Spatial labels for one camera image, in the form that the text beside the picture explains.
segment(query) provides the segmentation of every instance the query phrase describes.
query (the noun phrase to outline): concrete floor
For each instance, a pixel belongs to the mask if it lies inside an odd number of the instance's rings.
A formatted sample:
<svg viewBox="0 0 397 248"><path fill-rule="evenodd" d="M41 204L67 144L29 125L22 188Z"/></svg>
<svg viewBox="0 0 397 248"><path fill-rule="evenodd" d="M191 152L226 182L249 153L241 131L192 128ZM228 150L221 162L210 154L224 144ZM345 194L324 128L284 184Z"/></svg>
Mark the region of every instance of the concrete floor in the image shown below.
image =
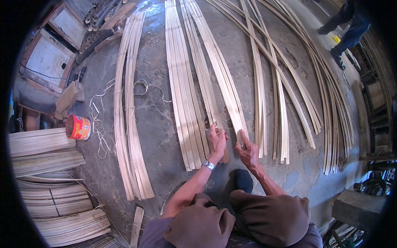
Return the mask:
<svg viewBox="0 0 397 248"><path fill-rule="evenodd" d="M318 46L324 52L327 60L329 60L329 64L333 67L340 85L346 91L354 126L356 127L355 130L357 131L357 146L353 149L348 162L343 162L340 159L340 166L343 168L342 172L335 175L323 175L324 132L315 135L314 141L318 148L315 150L311 149L305 139L305 134L296 111L287 96L291 162L289 165L280 165L279 157L277 160L273 160L271 156L266 156L260 161L269 176L277 184L282 186L288 194L308 197L310 199L311 219L316 223L320 232L322 232L326 230L328 223L331 221L331 204L335 196L344 188L350 188L353 183L359 182L362 177L362 165L358 162L359 144L362 142L358 139L360 131L359 116L362 117L362 115L360 111L361 106L357 107L355 100L355 95L356 97L360 97L360 94L353 95L352 92L352 88L357 87L354 84L358 84L357 82L359 82L359 80L356 81L358 79L358 73L344 55L343 60L348 68L345 72L349 82L347 83L342 71L339 70L327 51L335 45L331 35L319 37L315 29L319 28L321 23L316 17L299 1L286 0L286 2L301 17L306 29L312 33L312 37L318 40ZM252 51L249 39L227 17L211 5L203 0L197 0L197 3L232 73L244 111L250 139L253 140L255 129L254 80ZM137 8L139 11L148 11L148 13L139 46L135 79L145 79L148 84L160 87L164 91L164 99L170 100L171 90L166 59L164 2L158 0L144 1L138 4ZM314 69L302 42L282 20L260 4L259 8L270 36L292 63L314 102L321 109L321 99ZM74 114L82 117L90 117L92 121L92 110L89 107L90 99L95 94L101 94L104 84L115 77L119 45L120 40L104 48L100 53L92 54L82 65L76 68L77 71L82 66L87 66L87 72L82 80L85 87L86 102L77 102L72 108ZM262 57L262 67L266 84L268 153L270 154L272 153L274 135L274 100L270 65L264 57ZM201 102L201 114L203 119L208 120L205 115L204 104L200 96L201 93L192 60L191 68L197 96ZM227 198L233 189L233 185L229 181L233 176L231 172L236 168L244 168L244 165L233 150L236 140L235 134L233 133L219 86L216 83L213 69L210 67L209 70L214 93L217 98L218 109L224 123L226 123L226 131L230 134L231 140L227 142L230 163L221 164L214 170L207 183L205 192L220 207L229 207ZM287 69L285 71L287 78L292 80ZM137 85L135 88L136 92L144 89L140 85ZM294 90L301 104L303 104L297 87L294 87ZM95 105L97 107L99 106L101 113L98 118L103 121L104 130L108 134L105 139L109 146L112 147L112 133L110 132L114 122L112 92L106 94L102 98L102 102L105 109L102 109L101 102L98 99L95 100ZM98 135L94 133L91 134L91 137L87 141L77 142L78 150L86 160L86 164L77 169L78 176L84 179L84 184L98 199L99 203L105 205L104 209L127 241L130 239L131 226L126 227L133 222L135 207L139 205L145 210L143 224L151 219L160 217L160 211L167 194L172 189L174 192L175 188L181 185L182 182L187 181L195 173L195 171L186 172L183 165L172 103L163 103L160 90L150 87L145 95L135 97L135 107L143 157L156 197L144 201L135 200L128 202L115 154L108 153L104 159L99 158L99 139ZM104 156L104 151L100 151L99 155ZM264 191L260 184L258 184L258 181L255 180L254 184L253 193L264 195Z"/></svg>

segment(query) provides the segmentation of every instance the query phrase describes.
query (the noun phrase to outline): shoe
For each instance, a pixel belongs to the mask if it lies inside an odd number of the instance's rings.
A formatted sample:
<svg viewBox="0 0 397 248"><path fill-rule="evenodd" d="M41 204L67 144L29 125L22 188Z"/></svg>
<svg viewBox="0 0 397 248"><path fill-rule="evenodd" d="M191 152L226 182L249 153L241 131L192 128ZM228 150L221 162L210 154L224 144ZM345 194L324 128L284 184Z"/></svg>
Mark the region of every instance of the shoe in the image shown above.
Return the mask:
<svg viewBox="0 0 397 248"><path fill-rule="evenodd" d="M327 35L329 32L326 32L326 31L323 29L323 26L322 26L321 28L317 29L317 33L318 33L319 35Z"/></svg>
<svg viewBox="0 0 397 248"><path fill-rule="evenodd" d="M241 189L244 192L251 194L254 188L254 182L252 181L249 172L243 169L235 170L234 184L237 189Z"/></svg>
<svg viewBox="0 0 397 248"><path fill-rule="evenodd" d="M345 65L344 65L344 63L343 63L341 57L338 56L338 55L332 54L332 49L331 49L331 51L330 51L330 54L332 55L333 59L335 60L335 62L336 62L337 65L339 66L339 68L340 68L342 71L346 70L346 67L345 67Z"/></svg>

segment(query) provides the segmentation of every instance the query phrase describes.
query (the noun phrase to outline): left hand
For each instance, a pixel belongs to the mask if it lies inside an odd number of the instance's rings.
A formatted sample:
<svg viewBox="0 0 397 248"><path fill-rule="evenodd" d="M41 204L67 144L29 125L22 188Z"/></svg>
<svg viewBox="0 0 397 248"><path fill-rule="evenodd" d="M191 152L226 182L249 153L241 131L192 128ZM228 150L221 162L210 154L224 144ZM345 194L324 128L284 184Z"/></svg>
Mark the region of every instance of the left hand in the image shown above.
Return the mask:
<svg viewBox="0 0 397 248"><path fill-rule="evenodd" d="M216 165L225 153L226 141L229 139L224 129L216 128L216 122L210 127L208 138L210 145L210 157L208 161Z"/></svg>

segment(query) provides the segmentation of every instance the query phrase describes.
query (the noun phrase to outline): dark pants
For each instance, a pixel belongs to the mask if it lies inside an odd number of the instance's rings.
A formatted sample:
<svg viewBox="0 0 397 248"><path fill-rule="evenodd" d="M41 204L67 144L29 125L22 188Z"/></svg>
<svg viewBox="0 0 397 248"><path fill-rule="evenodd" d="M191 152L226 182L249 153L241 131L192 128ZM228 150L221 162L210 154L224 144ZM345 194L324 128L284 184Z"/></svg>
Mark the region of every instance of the dark pants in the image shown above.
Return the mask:
<svg viewBox="0 0 397 248"><path fill-rule="evenodd" d="M354 0L347 0L339 13L334 15L320 28L321 33L329 33L335 30L338 25L346 23L351 19L352 24L349 30L342 37L341 41L331 49L333 56L340 56L346 49L357 45L361 37L370 28L370 22L365 16L363 9Z"/></svg>

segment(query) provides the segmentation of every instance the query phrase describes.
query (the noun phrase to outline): metal watch strap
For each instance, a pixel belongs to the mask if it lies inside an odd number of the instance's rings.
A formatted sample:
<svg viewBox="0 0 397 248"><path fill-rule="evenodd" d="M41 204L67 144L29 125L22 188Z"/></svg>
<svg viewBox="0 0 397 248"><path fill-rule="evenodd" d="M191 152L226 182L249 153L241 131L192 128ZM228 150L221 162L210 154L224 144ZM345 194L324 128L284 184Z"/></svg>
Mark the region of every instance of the metal watch strap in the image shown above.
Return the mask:
<svg viewBox="0 0 397 248"><path fill-rule="evenodd" d="M206 159L202 162L201 165L202 165L202 166L206 166L206 167L209 168L211 171L213 171L214 168L215 168L215 165L214 165L213 163L209 162L209 161L206 160Z"/></svg>

